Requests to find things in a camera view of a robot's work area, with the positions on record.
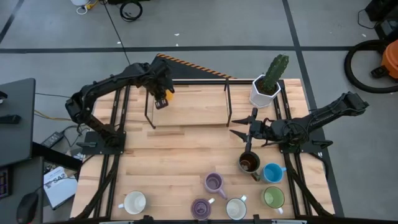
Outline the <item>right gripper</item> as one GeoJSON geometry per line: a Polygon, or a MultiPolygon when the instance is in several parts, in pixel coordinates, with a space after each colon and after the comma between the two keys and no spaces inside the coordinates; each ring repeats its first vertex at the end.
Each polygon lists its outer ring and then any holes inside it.
{"type": "Polygon", "coordinates": [[[271,145],[267,138],[267,132],[269,130],[269,127],[267,127],[265,125],[265,122],[256,119],[257,113],[258,113],[258,109],[253,108],[251,115],[248,116],[247,118],[232,120],[232,123],[244,124],[244,125],[248,124],[249,125],[248,134],[242,133],[239,131],[235,131],[232,129],[229,130],[230,132],[232,132],[233,134],[235,134],[239,138],[241,138],[243,140],[243,142],[246,142],[246,152],[251,151],[253,138],[266,140],[265,143],[261,145],[261,147],[271,145]]]}

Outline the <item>blue mug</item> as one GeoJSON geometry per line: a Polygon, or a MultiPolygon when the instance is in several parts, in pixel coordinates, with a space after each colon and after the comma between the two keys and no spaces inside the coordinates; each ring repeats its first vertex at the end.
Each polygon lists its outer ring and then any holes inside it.
{"type": "Polygon", "coordinates": [[[281,167],[276,163],[268,163],[262,168],[261,180],[270,184],[279,183],[283,179],[286,170],[286,167],[281,167]]]}

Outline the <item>lilac ribbed mug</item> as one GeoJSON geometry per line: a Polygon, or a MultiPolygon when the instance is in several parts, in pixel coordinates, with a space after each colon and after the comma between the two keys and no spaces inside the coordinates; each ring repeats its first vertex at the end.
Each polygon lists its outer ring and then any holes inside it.
{"type": "Polygon", "coordinates": [[[221,198],[227,200],[228,197],[223,190],[223,177],[217,172],[209,173],[204,180],[204,186],[207,192],[219,194],[221,198]]]}

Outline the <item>green and white mug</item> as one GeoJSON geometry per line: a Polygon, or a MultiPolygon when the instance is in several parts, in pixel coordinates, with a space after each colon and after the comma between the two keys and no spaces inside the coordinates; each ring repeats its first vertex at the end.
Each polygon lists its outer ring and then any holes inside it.
{"type": "Polygon", "coordinates": [[[268,207],[276,210],[279,214],[283,214],[283,205],[285,203],[285,196],[283,191],[275,186],[270,186],[261,193],[262,202],[268,207]]]}

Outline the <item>purple and white mug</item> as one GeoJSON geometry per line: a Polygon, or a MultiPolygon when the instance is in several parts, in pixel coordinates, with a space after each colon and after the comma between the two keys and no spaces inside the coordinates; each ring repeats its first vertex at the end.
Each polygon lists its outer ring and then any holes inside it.
{"type": "Polygon", "coordinates": [[[206,220],[211,215],[211,204],[215,202],[215,198],[205,199],[197,198],[191,204],[191,214],[196,220],[206,220]]]}

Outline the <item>black ramp hazard stripes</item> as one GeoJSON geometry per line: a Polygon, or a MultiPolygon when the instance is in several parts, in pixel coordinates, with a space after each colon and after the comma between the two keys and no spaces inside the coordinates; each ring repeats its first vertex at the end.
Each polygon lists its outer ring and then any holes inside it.
{"type": "Polygon", "coordinates": [[[226,73],[212,70],[166,54],[157,54],[153,62],[158,61],[165,62],[169,66],[173,79],[234,79],[234,77],[226,73]]]}

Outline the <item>white planter pot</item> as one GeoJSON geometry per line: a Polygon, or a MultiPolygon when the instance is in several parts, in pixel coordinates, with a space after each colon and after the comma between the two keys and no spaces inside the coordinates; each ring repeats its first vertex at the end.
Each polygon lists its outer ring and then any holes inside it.
{"type": "Polygon", "coordinates": [[[279,83],[276,83],[276,91],[273,95],[265,95],[260,93],[256,87],[256,82],[262,79],[263,77],[264,75],[259,75],[252,82],[251,93],[249,97],[249,101],[251,102],[251,104],[257,108],[265,108],[269,106],[281,91],[279,83]]]}

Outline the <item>white printed booklet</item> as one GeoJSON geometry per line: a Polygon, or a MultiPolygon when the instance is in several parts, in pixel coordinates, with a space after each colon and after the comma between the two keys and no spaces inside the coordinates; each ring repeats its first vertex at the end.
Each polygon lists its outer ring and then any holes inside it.
{"type": "Polygon", "coordinates": [[[75,195],[78,182],[74,175],[68,175],[63,167],[56,167],[44,175],[44,192],[52,210],[57,209],[75,195]]]}

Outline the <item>black desk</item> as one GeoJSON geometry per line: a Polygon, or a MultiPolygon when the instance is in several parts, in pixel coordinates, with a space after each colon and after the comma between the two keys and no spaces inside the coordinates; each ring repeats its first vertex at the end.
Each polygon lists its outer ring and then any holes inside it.
{"type": "Polygon", "coordinates": [[[31,157],[35,105],[35,79],[0,85],[7,98],[0,103],[0,117],[18,115],[17,124],[0,124],[0,167],[31,157]]]}

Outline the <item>small black device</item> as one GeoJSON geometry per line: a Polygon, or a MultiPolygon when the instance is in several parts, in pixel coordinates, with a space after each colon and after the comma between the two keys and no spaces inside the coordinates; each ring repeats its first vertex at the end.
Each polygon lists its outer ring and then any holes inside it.
{"type": "Polygon", "coordinates": [[[17,114],[0,116],[0,124],[19,124],[21,117],[17,114]]]}

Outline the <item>orange vacuum cleaner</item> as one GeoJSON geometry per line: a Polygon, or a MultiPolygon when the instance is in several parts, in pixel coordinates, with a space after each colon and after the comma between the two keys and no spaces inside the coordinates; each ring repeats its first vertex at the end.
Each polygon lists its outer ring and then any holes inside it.
{"type": "Polygon", "coordinates": [[[390,76],[398,82],[398,40],[390,43],[382,54],[381,66],[371,71],[373,78],[390,76]]]}

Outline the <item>black computer mouse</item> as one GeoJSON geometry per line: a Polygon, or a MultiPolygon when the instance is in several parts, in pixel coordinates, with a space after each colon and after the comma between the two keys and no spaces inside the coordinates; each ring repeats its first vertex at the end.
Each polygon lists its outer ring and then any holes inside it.
{"type": "Polygon", "coordinates": [[[36,192],[28,193],[22,197],[16,212],[18,224],[30,224],[32,222],[35,218],[38,201],[39,196],[36,192]]]}

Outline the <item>black equipment case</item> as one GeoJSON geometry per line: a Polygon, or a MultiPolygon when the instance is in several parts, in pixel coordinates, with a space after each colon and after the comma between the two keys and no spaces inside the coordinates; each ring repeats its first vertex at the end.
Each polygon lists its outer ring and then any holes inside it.
{"type": "Polygon", "coordinates": [[[398,0],[371,0],[365,12],[376,22],[374,30],[380,39],[398,40],[398,0]]]}

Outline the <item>dark keyboard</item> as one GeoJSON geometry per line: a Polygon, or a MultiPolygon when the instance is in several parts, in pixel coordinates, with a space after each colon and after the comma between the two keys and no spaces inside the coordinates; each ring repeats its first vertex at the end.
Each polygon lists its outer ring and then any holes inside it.
{"type": "Polygon", "coordinates": [[[11,176],[8,168],[0,169],[0,199],[11,194],[11,176]]]}

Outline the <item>wooden shelf black frame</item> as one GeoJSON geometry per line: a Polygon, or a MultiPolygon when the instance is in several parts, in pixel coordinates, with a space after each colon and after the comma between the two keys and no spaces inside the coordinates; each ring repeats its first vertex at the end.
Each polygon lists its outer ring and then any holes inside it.
{"type": "Polygon", "coordinates": [[[166,126],[229,126],[233,114],[231,80],[175,79],[174,97],[157,110],[155,99],[146,94],[144,116],[152,128],[166,126]]]}

